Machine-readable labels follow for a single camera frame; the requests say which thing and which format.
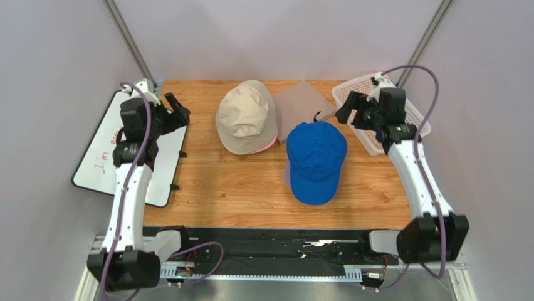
baseball cap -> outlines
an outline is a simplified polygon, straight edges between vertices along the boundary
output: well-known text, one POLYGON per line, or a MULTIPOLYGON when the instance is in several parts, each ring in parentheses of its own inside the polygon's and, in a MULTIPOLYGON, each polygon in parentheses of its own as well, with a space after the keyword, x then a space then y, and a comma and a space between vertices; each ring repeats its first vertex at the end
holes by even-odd
POLYGON ((310 205, 329 202, 339 186, 347 140, 328 122, 303 122, 287 140, 289 183, 295 197, 310 205))
POLYGON ((263 151, 276 141, 275 104, 263 83, 247 80, 222 99, 215 124, 224 147, 233 154, 263 151))

whiteboard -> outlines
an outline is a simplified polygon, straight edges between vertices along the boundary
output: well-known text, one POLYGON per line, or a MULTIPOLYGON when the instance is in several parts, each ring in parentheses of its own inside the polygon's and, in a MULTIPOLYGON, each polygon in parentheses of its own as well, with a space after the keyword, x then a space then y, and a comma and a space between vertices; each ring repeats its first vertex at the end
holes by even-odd
MULTIPOLYGON (((120 118, 120 104, 130 96, 121 91, 115 92, 100 125, 89 143, 74 176, 72 183, 105 194, 115 194, 115 166, 113 150, 118 130, 123 126, 120 118)), ((157 140, 159 152, 154 163, 154 173, 147 191, 146 204, 164 207, 169 202, 171 184, 174 181, 180 151, 184 145, 187 127, 163 135, 157 140)))

gray floor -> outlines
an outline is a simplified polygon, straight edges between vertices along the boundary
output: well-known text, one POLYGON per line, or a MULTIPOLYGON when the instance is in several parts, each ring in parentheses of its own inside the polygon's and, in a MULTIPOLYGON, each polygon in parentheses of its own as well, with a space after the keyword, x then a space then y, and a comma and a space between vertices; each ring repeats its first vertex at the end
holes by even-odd
MULTIPOLYGON (((386 285, 395 281, 400 272, 390 269, 386 285)), ((125 300, 126 293, 109 295, 110 301, 125 300)), ((371 293, 361 290, 354 283, 336 282, 271 282, 271 281, 237 281, 206 280, 189 288, 160 288, 144 290, 135 301, 179 300, 179 301, 301 301, 301 300, 335 300, 335 301, 456 301, 454 290, 448 274, 442 280, 432 278, 421 269, 410 269, 402 282, 390 292, 371 293)), ((99 292, 95 301, 102 301, 99 292)))

blue baseball cap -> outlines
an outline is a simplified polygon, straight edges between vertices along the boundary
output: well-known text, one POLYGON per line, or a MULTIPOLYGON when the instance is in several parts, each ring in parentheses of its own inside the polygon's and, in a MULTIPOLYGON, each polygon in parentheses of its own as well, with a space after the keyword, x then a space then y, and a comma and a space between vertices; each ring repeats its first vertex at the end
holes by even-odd
POLYGON ((303 122, 287 140, 290 180, 295 197, 309 205, 329 202, 339 186, 347 140, 328 122, 303 122))

metal frame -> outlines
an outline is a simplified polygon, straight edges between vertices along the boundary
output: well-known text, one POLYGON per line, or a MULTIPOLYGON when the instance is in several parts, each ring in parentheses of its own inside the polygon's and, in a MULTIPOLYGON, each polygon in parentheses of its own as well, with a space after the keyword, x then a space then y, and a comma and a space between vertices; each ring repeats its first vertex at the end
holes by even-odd
MULTIPOLYGON (((453 2, 454 0, 441 1, 441 4, 438 6, 436 13, 434 13, 434 16, 430 20, 428 27, 426 28, 423 36, 421 37, 421 40, 419 40, 416 49, 410 57, 410 60, 408 61, 409 65, 415 65, 419 63, 422 55, 424 54, 424 52, 428 48, 428 45, 432 41, 432 38, 436 34, 437 29, 443 22, 443 19, 445 19, 445 15, 447 15, 447 12, 451 9, 453 2)), ((408 82, 408 79, 412 74, 412 70, 412 68, 404 69, 404 71, 400 75, 399 81, 397 82, 397 87, 404 88, 404 86, 406 86, 406 83, 408 82)))
POLYGON ((128 26, 126 26, 126 22, 124 21, 124 18, 122 17, 122 14, 120 13, 120 10, 118 9, 118 6, 115 0, 102 0, 102 2, 104 3, 108 12, 110 13, 111 18, 113 22, 115 23, 115 26, 117 27, 118 32, 120 33, 120 36, 124 40, 126 47, 128 48, 130 54, 132 55, 132 58, 135 61, 135 64, 137 65, 137 68, 141 72, 141 75, 145 78, 148 78, 152 82, 154 82, 154 78, 152 77, 152 74, 150 73, 149 67, 147 66, 145 60, 143 59, 143 56, 141 55, 139 48, 135 44, 134 38, 132 37, 130 30, 128 30, 128 26))

